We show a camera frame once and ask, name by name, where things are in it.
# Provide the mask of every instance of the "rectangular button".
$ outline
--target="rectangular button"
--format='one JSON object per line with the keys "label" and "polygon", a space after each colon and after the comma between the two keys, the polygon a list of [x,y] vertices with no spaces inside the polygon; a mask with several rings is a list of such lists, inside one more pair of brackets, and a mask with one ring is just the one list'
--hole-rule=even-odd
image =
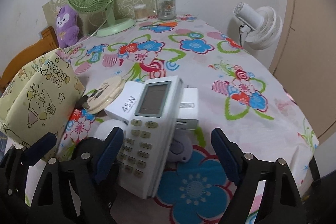
{"label": "rectangular button", "polygon": [[135,162],[137,161],[135,158],[132,158],[132,157],[128,157],[127,161],[130,163],[130,164],[135,164]]}
{"label": "rectangular button", "polygon": [[141,137],[149,139],[151,137],[151,134],[147,131],[141,131]]}
{"label": "rectangular button", "polygon": [[152,149],[153,145],[149,143],[140,143],[140,146],[147,149]]}
{"label": "rectangular button", "polygon": [[125,164],[123,162],[121,162],[121,161],[117,161],[117,162],[118,162],[118,165],[119,165],[120,169],[124,168]]}
{"label": "rectangular button", "polygon": [[130,144],[134,144],[134,140],[132,140],[132,139],[125,139],[125,142],[130,143]]}
{"label": "rectangular button", "polygon": [[149,154],[146,152],[138,151],[138,156],[143,157],[143,158],[149,158]]}
{"label": "rectangular button", "polygon": [[157,128],[158,127],[158,123],[157,122],[146,122],[146,126],[148,128]]}
{"label": "rectangular button", "polygon": [[142,176],[143,176],[143,172],[141,172],[140,170],[135,170],[134,171],[134,175],[136,176],[136,177],[138,177],[138,178],[142,178]]}
{"label": "rectangular button", "polygon": [[125,166],[125,171],[126,171],[127,173],[132,173],[132,171],[133,171],[133,167],[130,167],[129,165],[126,165],[126,166]]}
{"label": "rectangular button", "polygon": [[142,160],[138,160],[137,162],[137,167],[141,167],[141,168],[145,168],[146,167],[146,163]]}
{"label": "rectangular button", "polygon": [[131,152],[132,151],[132,148],[130,148],[128,146],[125,146],[125,145],[123,145],[123,149],[126,150],[127,152]]}
{"label": "rectangular button", "polygon": [[142,124],[141,120],[135,120],[135,119],[131,120],[131,125],[133,126],[139,127],[141,124]]}
{"label": "rectangular button", "polygon": [[127,158],[127,155],[125,155],[124,153],[118,154],[118,160],[125,160],[126,158]]}
{"label": "rectangular button", "polygon": [[132,130],[131,130],[131,134],[132,134],[133,136],[135,136],[135,137],[138,137],[139,134],[140,134],[140,130],[132,129]]}

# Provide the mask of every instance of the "wooden chair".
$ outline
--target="wooden chair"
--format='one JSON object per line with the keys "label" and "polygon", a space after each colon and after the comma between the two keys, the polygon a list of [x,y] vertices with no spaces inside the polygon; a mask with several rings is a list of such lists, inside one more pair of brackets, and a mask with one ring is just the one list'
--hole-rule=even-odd
{"label": "wooden chair", "polygon": [[41,32],[41,35],[42,39],[28,48],[25,48],[8,64],[2,77],[0,78],[0,91],[2,93],[24,65],[40,57],[42,54],[58,48],[57,37],[51,26],[44,29]]}

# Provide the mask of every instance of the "metal screw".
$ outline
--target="metal screw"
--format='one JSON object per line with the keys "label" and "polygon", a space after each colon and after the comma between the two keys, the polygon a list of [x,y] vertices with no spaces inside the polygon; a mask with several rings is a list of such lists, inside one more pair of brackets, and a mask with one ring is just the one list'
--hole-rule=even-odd
{"label": "metal screw", "polygon": [[54,164],[56,162],[56,159],[55,158],[51,158],[50,160],[48,160],[48,163],[49,164]]}
{"label": "metal screw", "polygon": [[245,153],[244,158],[246,158],[247,160],[251,160],[253,159],[253,155],[251,153]]}
{"label": "metal screw", "polygon": [[286,161],[283,158],[279,158],[278,163],[280,163],[281,165],[285,165]]}
{"label": "metal screw", "polygon": [[85,153],[82,154],[81,157],[82,157],[83,160],[87,160],[88,158],[90,158],[90,156],[91,156],[91,154],[89,152],[85,152]]}

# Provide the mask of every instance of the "stuffed animal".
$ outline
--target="stuffed animal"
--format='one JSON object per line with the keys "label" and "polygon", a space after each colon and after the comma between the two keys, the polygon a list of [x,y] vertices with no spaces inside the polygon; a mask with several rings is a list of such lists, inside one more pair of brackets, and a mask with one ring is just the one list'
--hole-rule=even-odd
{"label": "stuffed animal", "polygon": [[77,12],[69,5],[61,8],[56,19],[56,35],[61,48],[72,46],[78,42],[79,28],[77,26]]}

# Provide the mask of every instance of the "door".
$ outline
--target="door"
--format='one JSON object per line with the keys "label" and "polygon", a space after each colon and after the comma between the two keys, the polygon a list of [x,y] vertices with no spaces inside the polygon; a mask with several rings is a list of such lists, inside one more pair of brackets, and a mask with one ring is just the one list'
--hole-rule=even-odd
{"label": "door", "polygon": [[336,131],[336,0],[295,0],[293,20],[274,76],[320,142]]}

